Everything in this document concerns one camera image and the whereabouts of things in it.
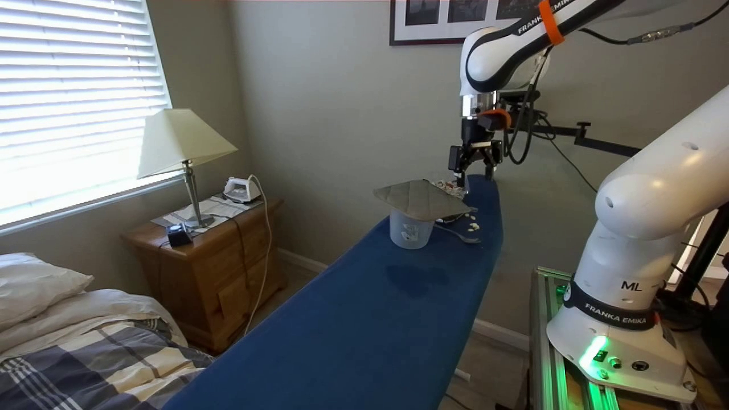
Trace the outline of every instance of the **lamp base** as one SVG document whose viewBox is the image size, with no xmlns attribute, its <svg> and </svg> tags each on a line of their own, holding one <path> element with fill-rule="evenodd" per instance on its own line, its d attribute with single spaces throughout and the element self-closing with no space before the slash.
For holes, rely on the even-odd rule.
<svg viewBox="0 0 729 410">
<path fill-rule="evenodd" d="M 214 223 L 214 216 L 212 214 L 201 214 L 201 216 L 191 216 L 191 220 L 187 220 L 187 228 L 191 230 L 191 232 L 195 232 L 195 230 L 204 230 L 204 228 L 210 228 Z"/>
</svg>

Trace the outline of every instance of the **white wall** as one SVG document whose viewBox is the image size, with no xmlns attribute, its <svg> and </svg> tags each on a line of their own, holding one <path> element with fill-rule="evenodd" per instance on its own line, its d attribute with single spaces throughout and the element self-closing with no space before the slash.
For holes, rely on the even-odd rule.
<svg viewBox="0 0 729 410">
<path fill-rule="evenodd" d="M 212 129 L 241 149 L 241 155 L 201 167 L 201 192 L 224 187 L 226 175 L 248 165 L 241 122 L 236 60 L 233 54 L 231 13 L 226 2 L 150 0 L 173 108 L 195 109 Z M 121 234 L 144 222 L 184 205 L 184 184 L 170 184 L 133 198 L 81 211 L 0 237 L 0 253 L 37 253 L 85 273 L 93 288 L 144 293 L 137 261 Z"/>
<path fill-rule="evenodd" d="M 457 45 L 390 48 L 390 2 L 236 0 L 236 53 L 250 152 L 288 201 L 284 249 L 333 263 L 388 211 L 371 189 L 444 179 L 457 141 Z M 701 17 L 691 2 L 649 20 L 594 25 L 636 35 Z M 592 122 L 594 138 L 642 146 L 729 82 L 729 13 L 654 45 L 611 48 L 575 35 L 543 80 L 554 123 Z M 599 184 L 621 160 L 567 143 Z M 526 332 L 533 266 L 572 272 L 592 228 L 592 195 L 550 149 L 496 174 L 506 247 L 484 318 Z"/>
</svg>

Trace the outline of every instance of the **window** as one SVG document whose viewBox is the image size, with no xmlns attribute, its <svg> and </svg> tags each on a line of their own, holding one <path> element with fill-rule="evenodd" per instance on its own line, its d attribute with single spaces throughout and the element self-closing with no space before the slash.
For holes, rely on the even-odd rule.
<svg viewBox="0 0 729 410">
<path fill-rule="evenodd" d="M 140 187 L 165 108 L 144 0 L 2 0 L 0 225 Z"/>
<path fill-rule="evenodd" d="M 390 0 L 390 43 L 463 43 L 484 28 L 513 25 L 538 0 Z"/>
</svg>

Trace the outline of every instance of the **lamp shade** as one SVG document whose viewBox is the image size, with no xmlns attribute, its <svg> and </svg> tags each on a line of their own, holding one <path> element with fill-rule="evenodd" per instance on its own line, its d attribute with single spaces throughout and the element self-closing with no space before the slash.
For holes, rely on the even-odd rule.
<svg viewBox="0 0 729 410">
<path fill-rule="evenodd" d="M 204 165 L 236 149 L 191 109 L 161 109 L 145 118 L 140 179 L 183 170 L 183 163 Z"/>
</svg>

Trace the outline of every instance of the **framed picture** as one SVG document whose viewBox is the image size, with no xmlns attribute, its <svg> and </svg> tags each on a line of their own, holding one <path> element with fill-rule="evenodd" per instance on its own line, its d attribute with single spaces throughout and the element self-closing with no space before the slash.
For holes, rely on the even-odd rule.
<svg viewBox="0 0 729 410">
<path fill-rule="evenodd" d="M 506 28 L 538 0 L 391 0 L 390 43 L 461 43 L 484 28 Z"/>
</svg>

